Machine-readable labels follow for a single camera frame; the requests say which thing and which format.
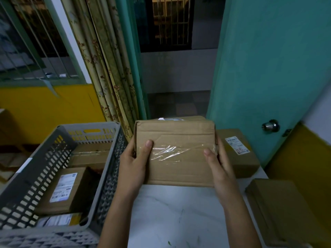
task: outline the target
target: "door knob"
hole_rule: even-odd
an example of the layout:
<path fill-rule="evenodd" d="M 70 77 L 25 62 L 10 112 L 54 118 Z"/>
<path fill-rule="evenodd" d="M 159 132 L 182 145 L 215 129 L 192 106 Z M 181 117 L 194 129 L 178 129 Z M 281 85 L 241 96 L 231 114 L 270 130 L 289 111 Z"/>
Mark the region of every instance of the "door knob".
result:
<path fill-rule="evenodd" d="M 278 132 L 280 126 L 277 120 L 271 119 L 269 122 L 262 124 L 262 129 L 268 132 Z"/>

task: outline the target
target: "yellow wall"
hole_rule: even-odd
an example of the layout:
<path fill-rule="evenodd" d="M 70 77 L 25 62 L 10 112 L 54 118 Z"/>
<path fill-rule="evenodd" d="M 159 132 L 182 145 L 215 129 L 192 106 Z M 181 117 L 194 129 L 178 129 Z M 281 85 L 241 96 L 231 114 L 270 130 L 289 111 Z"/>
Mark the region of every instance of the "yellow wall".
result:
<path fill-rule="evenodd" d="M 104 122 L 92 85 L 54 87 L 57 98 L 47 87 L 0 89 L 0 108 L 10 115 L 0 116 L 0 126 L 13 131 L 14 140 L 38 144 L 59 124 Z M 13 144 L 0 135 L 0 145 Z"/>
<path fill-rule="evenodd" d="M 299 124 L 266 169 L 271 179 L 290 179 L 331 233 L 331 148 Z"/>

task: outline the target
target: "forearm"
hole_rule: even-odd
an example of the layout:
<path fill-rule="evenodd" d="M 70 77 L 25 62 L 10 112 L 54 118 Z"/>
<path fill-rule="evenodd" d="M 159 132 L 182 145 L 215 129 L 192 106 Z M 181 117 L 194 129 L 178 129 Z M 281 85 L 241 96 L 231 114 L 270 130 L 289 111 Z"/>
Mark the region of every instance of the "forearm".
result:
<path fill-rule="evenodd" d="M 243 198 L 224 208 L 230 248 L 261 248 L 259 236 Z"/>
<path fill-rule="evenodd" d="M 127 247 L 132 205 L 131 198 L 124 198 L 115 193 L 105 219 L 98 248 Z"/>

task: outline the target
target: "white table surface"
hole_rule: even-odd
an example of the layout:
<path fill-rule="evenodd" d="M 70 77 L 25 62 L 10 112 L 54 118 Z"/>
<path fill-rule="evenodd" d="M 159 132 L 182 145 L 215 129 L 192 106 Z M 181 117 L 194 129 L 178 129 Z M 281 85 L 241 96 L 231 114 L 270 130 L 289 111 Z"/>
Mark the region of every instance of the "white table surface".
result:
<path fill-rule="evenodd" d="M 268 177 L 260 167 L 251 178 L 238 179 L 238 183 L 262 246 L 267 247 L 245 195 L 245 188 L 254 178 Z M 229 247 L 225 216 L 215 190 L 143 185 L 132 209 L 128 247 Z"/>

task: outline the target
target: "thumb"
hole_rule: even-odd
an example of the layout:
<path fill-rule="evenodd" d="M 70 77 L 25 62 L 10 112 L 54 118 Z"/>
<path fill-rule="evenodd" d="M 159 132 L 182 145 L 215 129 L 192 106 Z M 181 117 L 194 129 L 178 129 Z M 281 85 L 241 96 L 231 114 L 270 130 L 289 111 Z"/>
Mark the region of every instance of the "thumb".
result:
<path fill-rule="evenodd" d="M 209 164 L 210 169 L 212 170 L 213 176 L 221 173 L 220 175 L 225 175 L 225 171 L 219 163 L 216 155 L 209 149 L 204 150 L 205 158 Z"/>
<path fill-rule="evenodd" d="M 137 156 L 136 161 L 141 165 L 146 165 L 149 154 L 153 146 L 152 140 L 147 140 L 145 145 L 141 148 L 140 154 Z"/>

